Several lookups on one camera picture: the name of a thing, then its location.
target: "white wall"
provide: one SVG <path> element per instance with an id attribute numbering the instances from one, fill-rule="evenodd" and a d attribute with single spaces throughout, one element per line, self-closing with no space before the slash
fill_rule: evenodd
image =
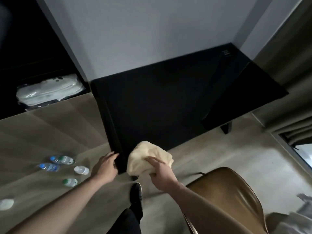
<path id="1" fill-rule="evenodd" d="M 92 80 L 229 42 L 253 58 L 299 0 L 37 1 Z"/>

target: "black pants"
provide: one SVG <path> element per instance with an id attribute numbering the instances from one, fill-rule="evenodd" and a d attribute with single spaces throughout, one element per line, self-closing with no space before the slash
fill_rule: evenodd
<path id="1" fill-rule="evenodd" d="M 142 217 L 142 204 L 135 202 L 119 215 L 107 234 L 141 234 L 140 221 Z"/>

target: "brown leather chair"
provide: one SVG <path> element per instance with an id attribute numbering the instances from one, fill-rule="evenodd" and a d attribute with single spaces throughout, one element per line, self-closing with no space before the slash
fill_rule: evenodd
<path id="1" fill-rule="evenodd" d="M 222 209 L 253 234 L 268 233 L 259 199 L 236 172 L 222 167 L 201 174 L 202 177 L 187 185 L 190 190 Z M 191 233 L 196 234 L 187 218 L 186 222 Z"/>

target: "hand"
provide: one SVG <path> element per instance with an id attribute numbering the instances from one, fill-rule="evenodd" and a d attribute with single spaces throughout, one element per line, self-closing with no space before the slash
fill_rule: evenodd
<path id="1" fill-rule="evenodd" d="M 156 173 L 150 174 L 153 184 L 157 189 L 169 193 L 175 183 L 178 183 L 171 167 L 156 157 L 145 158 L 154 168 Z"/>
<path id="2" fill-rule="evenodd" d="M 99 182 L 101 186 L 113 181 L 118 173 L 114 165 L 114 160 L 118 155 L 119 153 L 113 151 L 100 157 L 99 161 L 92 169 L 91 179 Z"/>

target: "black desk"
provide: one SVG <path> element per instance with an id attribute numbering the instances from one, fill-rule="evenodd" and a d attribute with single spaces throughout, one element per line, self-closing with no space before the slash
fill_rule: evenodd
<path id="1" fill-rule="evenodd" d="M 98 78 L 91 89 L 119 173 L 143 140 L 169 150 L 287 94 L 232 44 Z"/>

